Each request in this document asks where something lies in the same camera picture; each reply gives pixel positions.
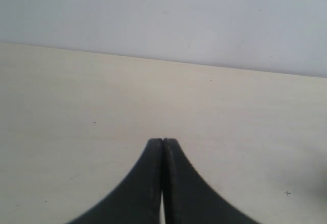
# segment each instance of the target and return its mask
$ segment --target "white tabletop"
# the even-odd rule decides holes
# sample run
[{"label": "white tabletop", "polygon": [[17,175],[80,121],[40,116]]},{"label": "white tabletop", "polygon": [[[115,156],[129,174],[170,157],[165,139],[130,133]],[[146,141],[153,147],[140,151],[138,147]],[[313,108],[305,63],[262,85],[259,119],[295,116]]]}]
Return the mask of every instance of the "white tabletop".
[{"label": "white tabletop", "polygon": [[262,224],[325,223],[326,124],[323,78],[0,43],[0,223],[77,217],[158,137]]}]

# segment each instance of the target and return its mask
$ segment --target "white table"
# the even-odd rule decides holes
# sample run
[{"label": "white table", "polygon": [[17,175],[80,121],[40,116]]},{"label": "white table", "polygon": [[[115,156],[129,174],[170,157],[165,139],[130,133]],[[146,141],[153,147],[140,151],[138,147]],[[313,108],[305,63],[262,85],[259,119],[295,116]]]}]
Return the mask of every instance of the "white table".
[{"label": "white table", "polygon": [[152,137],[262,224],[325,223],[326,124],[323,78],[0,43],[0,223],[80,215]]}]

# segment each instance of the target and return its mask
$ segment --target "white wall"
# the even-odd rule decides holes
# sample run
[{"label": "white wall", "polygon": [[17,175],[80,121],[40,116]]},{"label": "white wall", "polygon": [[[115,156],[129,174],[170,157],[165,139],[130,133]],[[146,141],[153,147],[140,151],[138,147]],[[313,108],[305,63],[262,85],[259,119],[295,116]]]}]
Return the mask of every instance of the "white wall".
[{"label": "white wall", "polygon": [[0,41],[327,77],[327,0],[0,0]]}]

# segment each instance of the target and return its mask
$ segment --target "wall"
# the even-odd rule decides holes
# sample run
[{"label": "wall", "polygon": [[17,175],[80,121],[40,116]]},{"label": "wall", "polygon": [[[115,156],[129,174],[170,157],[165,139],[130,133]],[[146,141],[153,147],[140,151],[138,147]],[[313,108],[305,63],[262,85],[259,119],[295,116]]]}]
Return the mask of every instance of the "wall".
[{"label": "wall", "polygon": [[326,0],[0,0],[0,41],[327,77]]}]

